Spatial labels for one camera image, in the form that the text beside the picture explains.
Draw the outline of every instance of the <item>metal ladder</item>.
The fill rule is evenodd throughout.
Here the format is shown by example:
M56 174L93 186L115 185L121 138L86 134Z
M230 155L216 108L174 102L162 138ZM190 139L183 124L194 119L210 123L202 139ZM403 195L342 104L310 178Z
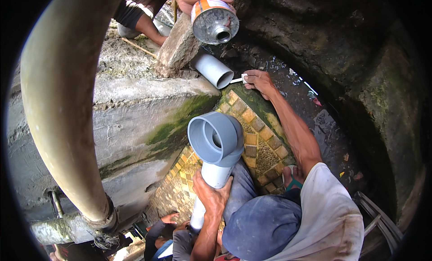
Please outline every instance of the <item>metal ladder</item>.
M399 230L399 228L397 228L393 221L390 220L390 218L364 193L358 191L355 193L353 200L357 205L362 206L362 208L373 219L373 221L364 229L364 236L366 237L375 226L378 226L387 240L390 252L393 254L398 245L402 242L402 232Z

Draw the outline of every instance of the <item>beige pipe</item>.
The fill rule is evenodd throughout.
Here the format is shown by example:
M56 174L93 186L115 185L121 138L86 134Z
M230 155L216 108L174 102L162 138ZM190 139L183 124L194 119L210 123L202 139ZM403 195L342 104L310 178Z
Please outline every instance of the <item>beige pipe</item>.
M119 2L53 0L21 57L24 110L40 156L67 197L96 224L107 220L109 208L93 141L93 88Z

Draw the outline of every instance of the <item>worker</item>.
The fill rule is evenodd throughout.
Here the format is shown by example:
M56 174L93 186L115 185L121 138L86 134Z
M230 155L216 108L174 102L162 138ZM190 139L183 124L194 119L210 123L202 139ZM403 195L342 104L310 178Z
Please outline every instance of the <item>worker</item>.
M194 261L213 260L222 216L223 246L243 260L357 260L364 235L358 207L323 163L315 137L269 74L245 73L246 89L257 89L273 104L297 166L283 169L285 194L259 197L242 161L221 189L208 186L198 170L193 189L206 209L204 225L193 248L183 244L178 260L189 260L188 254ZM176 248L181 239L176 234L173 239Z
M165 215L150 228L146 235L145 261L158 260L157 257L172 244L172 236L162 236L162 231L167 224L177 225L177 222L173 221L172 218L179 215L179 213Z
M126 38L135 38L145 34L150 40L162 45L167 36L162 36L153 24L154 16L167 0L121 0L114 19L120 24L119 34ZM179 8L187 15L191 15L192 6L199 0L176 0ZM233 0L222 0L232 3Z

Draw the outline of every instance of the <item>pvc cement can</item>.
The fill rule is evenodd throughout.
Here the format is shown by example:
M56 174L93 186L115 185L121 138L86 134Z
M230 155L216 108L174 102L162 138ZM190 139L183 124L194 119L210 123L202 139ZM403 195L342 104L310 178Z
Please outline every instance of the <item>pvc cement can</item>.
M210 45L230 41L240 27L230 6L221 0L197 1L192 8L191 20L195 37Z

